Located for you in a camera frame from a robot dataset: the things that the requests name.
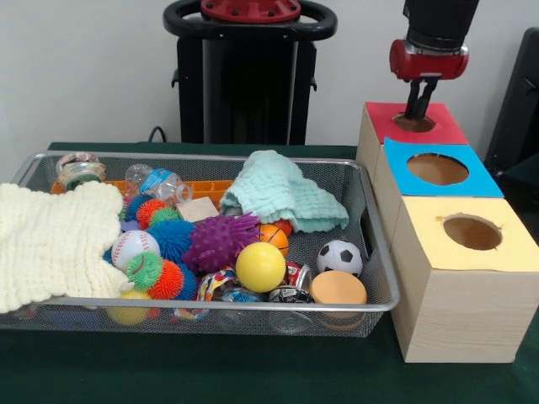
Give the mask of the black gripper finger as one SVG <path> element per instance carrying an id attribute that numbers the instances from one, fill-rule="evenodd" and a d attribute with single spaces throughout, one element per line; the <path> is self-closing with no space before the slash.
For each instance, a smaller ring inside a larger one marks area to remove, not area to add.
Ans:
<path id="1" fill-rule="evenodd" d="M 418 88 L 424 84 L 423 92 L 418 96 L 415 108 L 415 118 L 423 119 L 430 103 L 432 93 L 435 91 L 438 83 L 437 77 L 425 77 L 418 80 Z"/>
<path id="2" fill-rule="evenodd" d="M 408 120 L 416 120 L 416 114 L 419 105 L 419 92 L 420 92 L 420 79 L 414 79 L 410 81 L 410 91 L 408 95 L 408 101 L 405 109 L 405 118 Z"/>

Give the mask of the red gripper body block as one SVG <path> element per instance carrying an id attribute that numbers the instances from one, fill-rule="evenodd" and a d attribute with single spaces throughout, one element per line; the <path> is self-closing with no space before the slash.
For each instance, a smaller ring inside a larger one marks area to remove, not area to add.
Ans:
<path id="1" fill-rule="evenodd" d="M 469 49 L 466 45 L 459 50 L 442 52 L 425 50 L 402 39 L 392 42 L 389 53 L 391 72 L 405 82 L 428 77 L 457 79 L 466 70 L 468 60 Z"/>

